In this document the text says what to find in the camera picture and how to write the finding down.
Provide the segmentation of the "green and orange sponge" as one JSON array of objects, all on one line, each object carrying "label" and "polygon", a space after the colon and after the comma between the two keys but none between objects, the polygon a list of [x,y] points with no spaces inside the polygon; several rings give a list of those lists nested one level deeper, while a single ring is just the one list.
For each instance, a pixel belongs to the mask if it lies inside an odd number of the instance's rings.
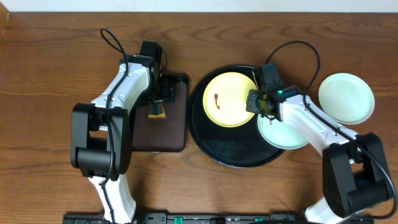
[{"label": "green and orange sponge", "polygon": [[157,119],[157,118],[165,118],[165,106],[163,103],[153,104],[149,108],[148,118]]}]

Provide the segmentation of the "yellow plate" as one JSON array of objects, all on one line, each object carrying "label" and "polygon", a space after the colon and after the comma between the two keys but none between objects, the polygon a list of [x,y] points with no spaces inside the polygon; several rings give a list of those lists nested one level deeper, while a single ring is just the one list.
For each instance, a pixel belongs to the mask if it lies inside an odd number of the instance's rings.
[{"label": "yellow plate", "polygon": [[225,128],[246,124],[254,113],[246,111],[246,100],[256,85],[246,75],[226,72],[213,78],[203,94],[203,108],[207,117]]}]

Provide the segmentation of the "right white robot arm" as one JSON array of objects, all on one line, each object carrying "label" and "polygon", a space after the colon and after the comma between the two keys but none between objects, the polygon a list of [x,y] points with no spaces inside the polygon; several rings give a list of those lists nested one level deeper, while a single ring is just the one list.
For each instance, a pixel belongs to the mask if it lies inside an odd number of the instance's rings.
[{"label": "right white robot arm", "polygon": [[308,222],[382,220],[395,214],[397,190],[378,136],[333,121],[296,86],[251,89],[246,110],[285,123],[321,155],[323,198],[304,212]]}]

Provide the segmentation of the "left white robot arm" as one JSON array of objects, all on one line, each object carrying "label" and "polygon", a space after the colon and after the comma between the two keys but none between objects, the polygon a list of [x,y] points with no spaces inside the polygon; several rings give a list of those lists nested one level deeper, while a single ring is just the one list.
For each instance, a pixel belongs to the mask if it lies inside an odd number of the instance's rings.
[{"label": "left white robot arm", "polygon": [[160,98],[160,57],[130,55],[107,89],[72,110],[71,164],[96,187],[108,223],[131,223],[136,211],[125,173],[132,154],[129,115]]}]

